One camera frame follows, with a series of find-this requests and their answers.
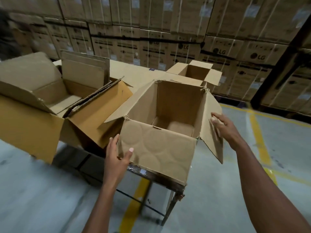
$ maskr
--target person's right arm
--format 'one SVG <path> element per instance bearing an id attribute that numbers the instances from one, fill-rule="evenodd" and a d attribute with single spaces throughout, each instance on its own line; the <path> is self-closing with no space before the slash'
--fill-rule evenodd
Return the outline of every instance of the person's right arm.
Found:
<path id="1" fill-rule="evenodd" d="M 243 197 L 257 233 L 311 232 L 306 219 L 270 179 L 233 122 L 217 113 L 212 113 L 211 122 L 236 152 Z"/>

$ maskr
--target hand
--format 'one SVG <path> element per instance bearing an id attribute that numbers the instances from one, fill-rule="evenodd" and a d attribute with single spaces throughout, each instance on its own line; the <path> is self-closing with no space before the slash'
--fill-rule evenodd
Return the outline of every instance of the hand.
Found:
<path id="1" fill-rule="evenodd" d="M 228 141 L 231 148 L 236 151 L 239 145 L 245 141 L 238 132 L 238 130 L 236 129 L 233 122 L 223 114 L 220 115 L 214 112 L 212 112 L 211 114 L 212 114 L 211 118 L 212 124 L 219 130 L 221 136 L 226 141 Z"/>
<path id="2" fill-rule="evenodd" d="M 117 141 L 119 140 L 119 136 L 120 135 L 117 134 L 113 139 L 110 137 L 109 144 L 106 149 L 104 166 L 103 184 L 112 185 L 113 188 L 117 188 L 118 184 L 121 182 L 134 150 L 134 148 L 130 148 L 129 151 L 124 154 L 123 159 L 118 159 Z"/>

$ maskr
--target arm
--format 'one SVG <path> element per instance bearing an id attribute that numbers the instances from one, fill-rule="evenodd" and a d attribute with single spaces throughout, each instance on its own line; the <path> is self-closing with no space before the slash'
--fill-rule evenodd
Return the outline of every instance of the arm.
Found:
<path id="1" fill-rule="evenodd" d="M 117 156 L 118 139 L 119 134 L 113 139 L 110 138 L 106 151 L 103 186 L 100 189 L 97 201 L 82 233 L 108 232 L 114 194 L 130 163 L 130 158 L 134 150 L 130 148 L 130 150 L 125 153 L 124 158 L 119 160 Z"/>
<path id="2" fill-rule="evenodd" d="M 224 115 L 212 113 L 212 116 L 211 122 L 236 152 L 243 197 L 255 230 L 311 232 L 308 222 L 266 174 L 233 122 Z"/>

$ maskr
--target person's right hand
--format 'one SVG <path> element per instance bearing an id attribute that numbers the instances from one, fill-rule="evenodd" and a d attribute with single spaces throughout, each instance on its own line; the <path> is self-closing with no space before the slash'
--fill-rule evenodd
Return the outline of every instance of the person's right hand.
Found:
<path id="1" fill-rule="evenodd" d="M 221 136 L 226 141 L 228 141 L 231 148 L 236 151 L 239 145 L 244 142 L 244 139 L 236 129 L 233 122 L 223 114 L 220 115 L 214 112 L 212 112 L 211 114 L 212 114 L 211 118 L 212 124 L 219 130 Z"/>

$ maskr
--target wall of stacked boxes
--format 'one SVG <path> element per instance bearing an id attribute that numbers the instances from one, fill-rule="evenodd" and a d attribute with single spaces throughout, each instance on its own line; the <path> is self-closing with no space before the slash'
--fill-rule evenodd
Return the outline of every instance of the wall of stacked boxes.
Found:
<path id="1" fill-rule="evenodd" d="M 0 0 L 0 5 L 31 26 L 31 32 L 22 32 L 12 25 L 24 54 L 35 49 L 56 60 L 65 49 L 158 70 L 176 62 L 210 62 L 222 71 L 213 94 L 251 101 L 264 85 L 260 104 L 311 115 L 306 63 L 311 34 L 300 31 L 311 0 Z M 297 34 L 303 40 L 293 45 Z M 301 58 L 304 64 L 297 63 Z M 273 80 L 267 85 L 268 76 Z"/>

